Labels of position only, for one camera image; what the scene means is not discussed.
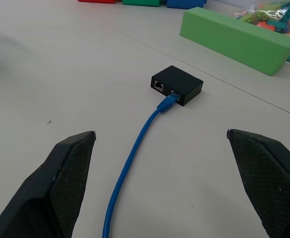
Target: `black network adapter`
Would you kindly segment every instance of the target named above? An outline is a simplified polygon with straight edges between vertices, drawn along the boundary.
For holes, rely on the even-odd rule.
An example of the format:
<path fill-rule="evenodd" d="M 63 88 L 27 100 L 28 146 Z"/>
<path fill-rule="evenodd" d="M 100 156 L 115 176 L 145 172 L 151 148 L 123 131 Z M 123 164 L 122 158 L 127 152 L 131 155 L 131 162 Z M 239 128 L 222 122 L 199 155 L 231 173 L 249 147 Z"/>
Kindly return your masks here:
<path fill-rule="evenodd" d="M 202 90 L 203 81 L 177 67 L 170 66 L 151 79 L 151 87 L 165 96 L 179 94 L 178 104 L 184 106 Z"/>

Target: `white table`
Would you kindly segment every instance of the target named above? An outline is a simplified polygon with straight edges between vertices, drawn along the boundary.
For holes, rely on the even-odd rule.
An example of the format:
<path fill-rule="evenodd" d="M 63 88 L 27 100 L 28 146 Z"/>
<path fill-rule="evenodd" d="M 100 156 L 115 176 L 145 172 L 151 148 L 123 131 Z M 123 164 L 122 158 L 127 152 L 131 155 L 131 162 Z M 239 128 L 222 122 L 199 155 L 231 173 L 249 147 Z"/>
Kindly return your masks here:
<path fill-rule="evenodd" d="M 290 149 L 290 66 L 269 78 L 224 61 L 177 36 L 182 12 L 0 0 L 0 213 L 56 143 L 95 130 L 73 237 L 100 238 L 121 168 L 163 99 L 151 76 L 175 65 L 204 80 L 203 92 L 151 127 L 121 191 L 112 237 L 268 237 L 226 130 L 257 132 Z"/>

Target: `green foam block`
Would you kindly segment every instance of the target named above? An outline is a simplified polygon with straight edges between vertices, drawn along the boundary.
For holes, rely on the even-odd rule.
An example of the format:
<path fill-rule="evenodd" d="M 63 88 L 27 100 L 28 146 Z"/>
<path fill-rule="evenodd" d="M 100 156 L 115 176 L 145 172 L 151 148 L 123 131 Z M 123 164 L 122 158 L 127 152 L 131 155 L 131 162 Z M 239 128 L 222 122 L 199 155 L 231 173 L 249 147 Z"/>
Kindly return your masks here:
<path fill-rule="evenodd" d="M 290 37 L 196 7 L 184 12 L 180 35 L 267 75 L 290 55 Z"/>
<path fill-rule="evenodd" d="M 160 0 L 122 0 L 123 4 L 140 6 L 159 6 Z"/>

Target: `blue ethernet cable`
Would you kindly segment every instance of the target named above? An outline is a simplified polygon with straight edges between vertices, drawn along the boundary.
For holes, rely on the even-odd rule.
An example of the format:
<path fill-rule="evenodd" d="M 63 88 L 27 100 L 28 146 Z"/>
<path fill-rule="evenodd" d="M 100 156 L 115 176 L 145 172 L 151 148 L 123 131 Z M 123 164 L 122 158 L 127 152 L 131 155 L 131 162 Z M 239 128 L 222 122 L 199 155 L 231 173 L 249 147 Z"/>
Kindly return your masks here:
<path fill-rule="evenodd" d="M 131 166 L 131 163 L 133 162 L 135 154 L 136 154 L 136 152 L 140 146 L 140 143 L 141 143 L 142 139 L 144 138 L 150 124 L 153 122 L 153 120 L 156 118 L 156 116 L 158 116 L 159 113 L 166 112 L 170 108 L 172 108 L 178 99 L 179 99 L 179 95 L 177 95 L 177 94 L 171 94 L 171 95 L 167 96 L 157 106 L 157 109 L 154 111 L 154 113 L 152 113 L 152 115 L 149 117 L 149 119 L 145 123 L 144 127 L 141 129 L 139 136 L 137 137 L 136 142 L 135 142 L 133 148 L 131 149 L 131 152 L 126 160 L 126 163 L 125 163 L 125 165 L 120 173 L 120 176 L 117 180 L 117 183 L 116 183 L 115 188 L 113 190 L 113 193 L 111 195 L 111 199 L 110 199 L 109 205 L 107 207 L 106 216 L 105 216 L 105 220 L 104 220 L 102 238 L 109 238 L 111 219 L 112 219 L 115 203 L 116 203 L 117 197 L 119 195 L 119 191 L 124 183 L 124 180 L 126 178 L 128 170 Z"/>

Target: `plastic bag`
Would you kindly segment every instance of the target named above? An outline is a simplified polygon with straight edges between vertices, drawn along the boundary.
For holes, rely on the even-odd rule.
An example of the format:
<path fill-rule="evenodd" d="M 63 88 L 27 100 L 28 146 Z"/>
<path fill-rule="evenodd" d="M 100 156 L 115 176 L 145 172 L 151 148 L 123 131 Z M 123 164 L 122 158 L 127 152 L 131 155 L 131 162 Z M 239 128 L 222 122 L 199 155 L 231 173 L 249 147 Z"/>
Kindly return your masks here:
<path fill-rule="evenodd" d="M 236 18 L 290 36 L 290 0 L 256 0 Z"/>

